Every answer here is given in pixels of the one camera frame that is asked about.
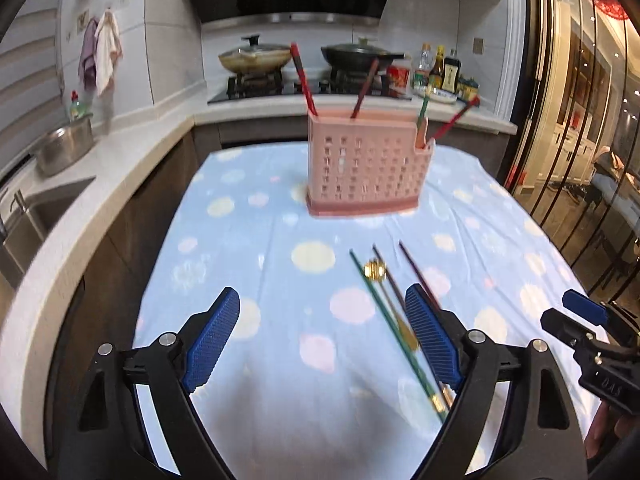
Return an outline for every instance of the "dish soap bottle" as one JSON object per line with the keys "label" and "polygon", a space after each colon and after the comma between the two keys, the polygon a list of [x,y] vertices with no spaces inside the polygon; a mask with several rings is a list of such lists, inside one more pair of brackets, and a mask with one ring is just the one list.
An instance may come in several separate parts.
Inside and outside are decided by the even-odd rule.
{"label": "dish soap bottle", "polygon": [[429,43],[423,43],[422,52],[418,58],[418,63],[414,67],[414,78],[412,79],[414,92],[419,96],[424,97],[424,93],[429,85],[429,70],[431,70],[432,64],[431,45]]}
{"label": "dish soap bottle", "polygon": [[87,106],[80,101],[78,92],[73,90],[71,92],[71,106],[69,107],[69,117],[72,121],[85,116],[87,113]]}
{"label": "dish soap bottle", "polygon": [[438,46],[436,54],[436,62],[433,64],[431,72],[429,72],[429,86],[434,89],[442,88],[442,80],[444,79],[444,45]]}
{"label": "dish soap bottle", "polygon": [[456,57],[458,51],[451,49],[451,55],[444,59],[444,78],[442,79],[442,89],[452,94],[456,93],[458,88],[458,79],[460,78],[460,60]]}

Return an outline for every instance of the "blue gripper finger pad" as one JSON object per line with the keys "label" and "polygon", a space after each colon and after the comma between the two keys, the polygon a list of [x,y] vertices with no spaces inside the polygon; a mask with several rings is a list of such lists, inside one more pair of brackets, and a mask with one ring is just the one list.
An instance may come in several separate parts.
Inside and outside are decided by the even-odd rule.
{"label": "blue gripper finger pad", "polygon": [[187,351],[187,367],[182,384],[190,394],[196,387],[209,380],[239,316],[240,296],[233,289],[229,289],[218,309]]}
{"label": "blue gripper finger pad", "polygon": [[606,327],[609,322],[606,309],[572,288],[562,295],[562,306],[595,326]]}
{"label": "blue gripper finger pad", "polygon": [[424,356],[433,369],[433,374],[441,383],[448,384],[457,390],[463,379],[460,373],[458,350],[434,311],[417,290],[418,286],[409,287],[404,296],[407,319],[420,342]]}

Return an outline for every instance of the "sink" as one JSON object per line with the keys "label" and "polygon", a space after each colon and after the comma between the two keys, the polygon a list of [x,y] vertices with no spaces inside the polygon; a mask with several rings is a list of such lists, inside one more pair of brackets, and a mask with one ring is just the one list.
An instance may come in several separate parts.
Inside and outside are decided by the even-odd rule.
{"label": "sink", "polygon": [[17,209],[6,220],[0,273],[13,288],[18,288],[47,235],[91,181],[81,180],[28,196],[26,211]]}

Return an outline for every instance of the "stainless steel pot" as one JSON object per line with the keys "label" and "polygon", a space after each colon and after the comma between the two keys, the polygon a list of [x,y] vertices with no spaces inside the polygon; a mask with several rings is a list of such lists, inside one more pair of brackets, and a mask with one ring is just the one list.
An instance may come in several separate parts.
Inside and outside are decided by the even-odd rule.
{"label": "stainless steel pot", "polygon": [[291,60],[291,50],[287,45],[258,44],[258,38],[260,34],[242,38],[249,45],[220,54],[218,59],[222,66],[241,75],[269,73],[281,69]]}
{"label": "stainless steel pot", "polygon": [[393,54],[383,48],[367,43],[367,38],[360,38],[358,43],[321,47],[324,60],[332,67],[346,72],[368,72],[371,63],[378,58],[378,70],[381,72],[394,62],[403,59],[404,54]]}
{"label": "stainless steel pot", "polygon": [[91,117],[87,114],[67,126],[62,126],[45,135],[35,146],[37,167],[44,176],[53,176],[65,170],[83,156],[94,145]]}

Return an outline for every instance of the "wok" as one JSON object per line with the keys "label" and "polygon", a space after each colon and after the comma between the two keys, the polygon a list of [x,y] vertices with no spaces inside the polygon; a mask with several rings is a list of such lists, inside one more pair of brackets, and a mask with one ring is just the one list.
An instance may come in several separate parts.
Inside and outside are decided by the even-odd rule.
{"label": "wok", "polygon": [[360,38],[358,43],[324,46],[320,50],[324,60],[333,68],[348,72],[368,72],[375,58],[378,58],[378,70],[383,71],[395,59],[404,58],[404,54],[394,54],[368,44],[366,38]]}
{"label": "wok", "polygon": [[242,38],[249,42],[220,54],[218,59],[223,67],[235,74],[267,74],[281,69],[291,60],[287,45],[258,44],[260,34]]}

